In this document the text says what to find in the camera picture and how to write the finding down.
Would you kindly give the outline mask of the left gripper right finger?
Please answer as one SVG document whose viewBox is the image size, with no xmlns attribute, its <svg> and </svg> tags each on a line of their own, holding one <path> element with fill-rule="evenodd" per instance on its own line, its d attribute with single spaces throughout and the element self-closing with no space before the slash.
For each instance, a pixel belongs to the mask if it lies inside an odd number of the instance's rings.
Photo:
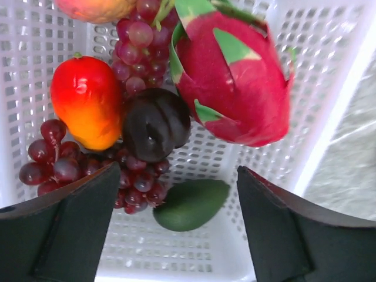
<svg viewBox="0 0 376 282">
<path fill-rule="evenodd" d="M 257 281 L 374 281 L 375 222 L 342 214 L 237 169 Z"/>
</svg>

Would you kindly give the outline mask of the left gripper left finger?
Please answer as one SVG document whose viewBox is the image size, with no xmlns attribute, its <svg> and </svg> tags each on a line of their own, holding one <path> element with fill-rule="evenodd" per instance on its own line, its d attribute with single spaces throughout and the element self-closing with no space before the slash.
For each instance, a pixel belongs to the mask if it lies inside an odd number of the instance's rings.
<svg viewBox="0 0 376 282">
<path fill-rule="evenodd" d="M 1 209 L 1 281 L 94 281 L 120 167 Z"/>
</svg>

